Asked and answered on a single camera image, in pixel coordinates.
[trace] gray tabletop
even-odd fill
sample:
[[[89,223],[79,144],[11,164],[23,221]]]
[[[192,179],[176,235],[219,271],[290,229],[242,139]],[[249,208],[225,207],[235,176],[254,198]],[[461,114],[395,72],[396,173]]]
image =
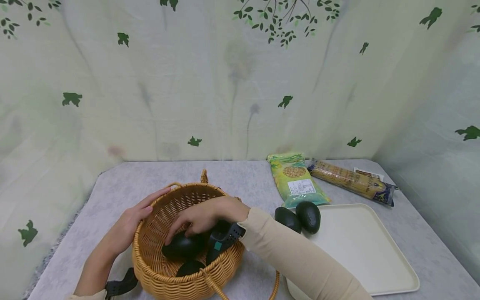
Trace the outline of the gray tabletop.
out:
[[[384,181],[393,183],[380,165],[369,160],[328,162],[343,168],[358,167],[384,174]],[[29,300],[68,297],[75,289],[88,255],[126,208],[173,181],[198,182],[203,168],[207,169],[211,184],[240,197],[250,206],[273,214],[275,208],[282,204],[266,161],[123,163],[99,176],[89,201],[57,248]],[[378,296],[375,299],[471,300],[480,297],[480,287],[403,193],[396,191],[395,207],[391,209],[315,180],[330,196],[332,204],[364,203],[370,206],[418,274],[419,291]],[[131,250],[128,250],[115,261],[109,280],[121,280],[131,266]],[[253,253],[245,252],[243,264],[223,290],[232,300],[268,299],[274,281],[275,270]],[[152,300],[153,297],[138,285],[133,291],[116,299]],[[292,299],[284,278],[276,299]]]

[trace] beige sleeve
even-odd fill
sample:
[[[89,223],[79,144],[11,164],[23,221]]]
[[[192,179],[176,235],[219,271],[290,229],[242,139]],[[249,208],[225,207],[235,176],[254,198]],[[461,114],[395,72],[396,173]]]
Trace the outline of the beige sleeve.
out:
[[[371,300],[360,282],[306,237],[253,207],[241,242],[313,300]]]
[[[95,295],[92,296],[75,296],[71,295],[70,297],[67,298],[67,300],[105,300],[105,296],[107,295],[106,290],[101,290]]]

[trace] green leaf print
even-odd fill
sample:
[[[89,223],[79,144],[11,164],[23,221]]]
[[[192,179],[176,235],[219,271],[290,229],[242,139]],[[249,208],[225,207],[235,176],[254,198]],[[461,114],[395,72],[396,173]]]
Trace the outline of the green leaf print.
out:
[[[465,135],[463,137],[464,141],[474,140],[474,139],[480,137],[480,129],[478,129],[477,127],[475,127],[473,125],[468,126],[466,129],[455,130],[455,132],[460,134],[460,135],[464,134]]]
[[[55,8],[57,11],[59,10],[59,7],[61,5],[61,2],[58,0],[48,0],[49,4],[48,6],[52,9]],[[8,12],[9,9],[6,6],[6,4],[9,5],[19,5],[22,8],[21,10],[24,10],[26,12],[27,20],[34,22],[37,26],[40,26],[41,24],[50,26],[50,23],[47,22],[47,19],[41,15],[39,15],[38,12],[43,12],[43,10],[39,7],[33,4],[33,2],[27,3],[24,0],[0,0],[0,8],[4,12]],[[3,32],[3,34],[8,38],[11,39],[18,39],[17,36],[15,35],[16,29],[18,29],[20,25],[16,22],[13,22],[10,20],[8,17],[5,17],[0,20],[0,31]]]
[[[285,96],[283,97],[283,101],[280,102],[280,104],[278,105],[278,107],[282,107],[283,106],[283,109],[286,109],[287,108],[287,105],[290,103],[290,101],[293,99],[293,96]]]
[[[18,232],[20,232],[20,235],[22,236],[22,240],[24,241],[24,247],[30,244],[33,241],[36,234],[38,233],[38,230],[33,228],[32,220],[28,220],[28,223],[26,226],[27,226],[27,229],[18,230]]]
[[[357,140],[357,137],[354,137],[350,142],[347,143],[350,147],[355,147],[357,146],[361,140]]]
[[[474,13],[479,13],[480,12],[480,5],[478,4],[474,4],[471,6],[472,7],[472,12],[471,14],[474,14]],[[472,29],[468,30],[467,32],[480,32],[480,25],[474,25],[472,27],[470,27]]]
[[[442,9],[435,7],[428,17],[423,18],[420,21],[420,24],[425,25],[428,22],[427,30],[430,29],[430,26],[437,21],[437,19],[442,15]]]
[[[128,47],[129,36],[126,35],[125,33],[122,33],[122,32],[117,33],[117,35],[119,37],[119,45],[123,45],[123,43],[125,43],[125,45],[127,45],[127,47]]]
[[[179,0],[160,0],[160,5],[167,6],[169,2],[173,11],[175,11],[175,9],[177,8],[177,4],[179,3]]]
[[[368,45],[369,45],[369,43],[367,43],[367,42],[363,43],[363,46],[360,50],[361,55],[363,55],[365,53],[365,50],[367,49]]]
[[[252,4],[250,0],[241,1],[241,3],[243,3],[242,7],[233,12],[233,20],[243,20],[252,29],[267,33],[268,44],[279,41],[280,46],[287,49],[288,45],[297,38],[297,34],[303,33],[305,37],[308,35],[315,36],[316,28],[314,27],[318,23],[318,19],[312,15],[309,1],[264,0],[257,1],[257,7],[254,7],[254,5],[247,6],[248,3]],[[329,14],[327,20],[334,20],[340,14],[340,10],[338,10],[340,4],[333,3],[332,0],[318,0],[317,6],[325,8],[325,11]],[[290,30],[290,28],[286,30],[285,27],[288,27],[289,23],[294,23],[295,30],[301,28],[300,30],[303,30],[303,32],[296,32]]]
[[[187,142],[187,144],[190,144],[192,146],[195,146],[195,147],[198,147],[200,145],[200,142],[202,141],[202,139],[196,139],[193,137],[192,135],[192,138]]]
[[[80,103],[80,99],[83,97],[83,95],[79,95],[77,93],[63,93],[63,101],[62,105],[69,105],[70,102],[72,102],[75,106],[78,107],[78,104]]]

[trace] white tray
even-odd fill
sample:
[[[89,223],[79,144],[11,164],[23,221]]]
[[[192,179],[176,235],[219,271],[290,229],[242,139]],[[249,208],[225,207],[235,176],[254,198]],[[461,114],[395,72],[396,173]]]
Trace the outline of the white tray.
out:
[[[345,204],[318,208],[322,216],[320,230],[305,236],[349,270],[372,296],[420,288],[417,274],[369,206]],[[296,300],[310,299],[288,278],[287,286]]]

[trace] person's left hand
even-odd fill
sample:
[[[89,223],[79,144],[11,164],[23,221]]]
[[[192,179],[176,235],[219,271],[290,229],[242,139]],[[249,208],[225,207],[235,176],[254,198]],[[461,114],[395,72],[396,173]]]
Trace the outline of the person's left hand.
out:
[[[112,257],[117,257],[127,250],[133,241],[138,223],[152,212],[153,207],[150,204],[169,191],[170,188],[159,190],[148,195],[134,207],[127,208],[100,241],[98,247]]]

